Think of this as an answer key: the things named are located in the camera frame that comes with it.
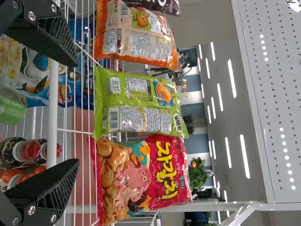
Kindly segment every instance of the green bottle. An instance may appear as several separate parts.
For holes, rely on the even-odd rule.
[[[18,124],[25,115],[26,107],[21,102],[0,95],[0,123]]]

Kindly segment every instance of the screw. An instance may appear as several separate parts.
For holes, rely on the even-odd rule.
[[[32,214],[34,214],[34,212],[36,211],[36,207],[35,206],[31,206],[28,210],[28,216],[31,216]]]
[[[28,17],[31,21],[35,21],[36,20],[36,15],[31,12],[31,11],[28,11]]]
[[[13,222],[11,222],[12,226],[16,226],[19,222],[19,218],[15,218]]]
[[[54,4],[51,4],[51,10],[52,12],[56,13],[56,6]]]
[[[54,223],[56,221],[56,214],[52,215],[50,218],[50,222]]]
[[[13,6],[14,6],[15,9],[19,8],[19,5],[18,5],[18,3],[16,1],[13,1]]]

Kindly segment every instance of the bottle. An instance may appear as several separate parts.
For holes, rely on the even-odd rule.
[[[0,170],[0,190],[2,192],[22,183],[46,170],[46,166],[22,167],[17,169]]]
[[[0,123],[18,124],[25,115],[26,107],[22,102],[0,95]]]
[[[34,159],[37,164],[45,164],[47,160],[47,140],[46,139],[38,139],[35,140],[41,145],[40,155]],[[62,146],[60,144],[56,144],[56,157],[59,157],[62,153]]]
[[[12,137],[0,141],[0,164],[21,166],[26,160],[40,155],[41,145],[36,141],[26,141],[22,137]]]

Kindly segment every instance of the perforated metal panel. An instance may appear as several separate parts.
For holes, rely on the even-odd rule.
[[[233,5],[239,10],[239,15],[234,10],[243,30],[238,37],[275,202],[301,202],[301,1],[237,0]]]

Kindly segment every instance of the cracker package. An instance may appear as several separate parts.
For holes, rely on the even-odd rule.
[[[92,145],[100,226],[192,200],[182,138],[154,134],[134,144],[99,139],[96,150]]]
[[[95,79],[94,138],[122,131],[189,137],[174,82],[101,67]]]
[[[167,20],[122,0],[98,0],[95,58],[113,58],[180,70]]]

